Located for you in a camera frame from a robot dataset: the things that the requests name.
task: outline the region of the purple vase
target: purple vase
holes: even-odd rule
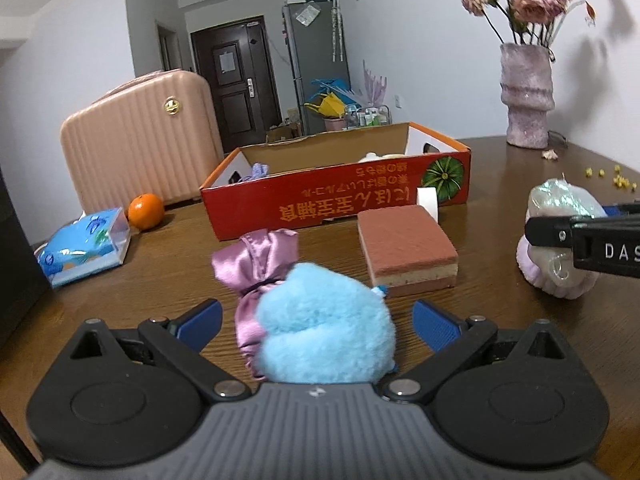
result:
[[[506,43],[500,50],[502,102],[509,109],[507,142],[521,148],[546,148],[546,113],[556,106],[549,50],[515,43]]]

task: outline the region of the satin bow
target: satin bow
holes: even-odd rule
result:
[[[255,379],[263,379],[254,356],[266,334],[255,309],[261,295],[284,280],[297,260],[298,233],[288,229],[247,233],[211,257],[215,277],[238,293],[236,341]]]

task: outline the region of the wooden table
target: wooden table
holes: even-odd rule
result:
[[[630,201],[612,185],[613,162],[571,145],[557,162],[540,152],[506,145],[504,137],[468,141],[472,155],[468,203],[440,209],[440,223],[460,254],[458,286],[424,296],[459,317],[483,314],[504,328],[553,320],[574,345],[604,391],[610,424],[596,464],[615,479],[640,478],[640,281],[602,276],[583,298],[564,301],[535,290],[515,262],[530,189],[548,178],[566,178],[602,203]],[[607,171],[587,179],[584,169]],[[640,182],[640,176],[623,168]],[[234,295],[216,282],[210,255],[229,242],[216,240],[202,204],[168,214],[168,223],[136,237],[125,265],[49,294],[29,313],[0,351],[0,406],[28,438],[25,406],[45,371],[78,325],[101,317],[112,328],[134,327],[150,316],[178,316],[204,298],[225,306],[220,335],[204,355],[249,381],[234,339]],[[300,231],[300,258],[368,282],[356,221],[348,219]],[[411,329],[411,307],[420,296],[390,300],[398,331],[396,361],[407,370],[429,355]],[[0,479],[20,469],[0,453]]]

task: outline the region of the pink suitcase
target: pink suitcase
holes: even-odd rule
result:
[[[142,193],[165,204],[199,197],[223,158],[209,85],[183,70],[119,86],[69,117],[60,142],[86,213],[126,210]]]

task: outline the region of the orange fruit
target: orange fruit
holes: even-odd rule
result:
[[[156,227],[164,218],[164,204],[158,195],[146,193],[129,205],[129,223],[141,231]]]

